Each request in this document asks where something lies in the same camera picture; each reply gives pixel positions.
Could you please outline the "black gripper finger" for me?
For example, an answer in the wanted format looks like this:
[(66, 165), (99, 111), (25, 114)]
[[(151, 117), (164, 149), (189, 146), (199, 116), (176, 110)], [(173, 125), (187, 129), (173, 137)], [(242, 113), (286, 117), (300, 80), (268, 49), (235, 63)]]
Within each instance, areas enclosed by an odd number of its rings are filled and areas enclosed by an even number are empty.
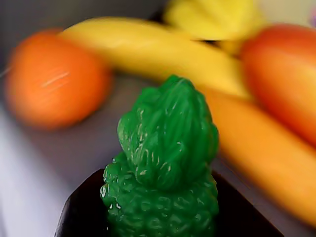
[(57, 237), (108, 237), (107, 208), (100, 198), (103, 169), (82, 182), (66, 200), (55, 232)]
[(219, 214), (217, 237), (284, 237), (237, 189), (213, 171), (217, 183)]

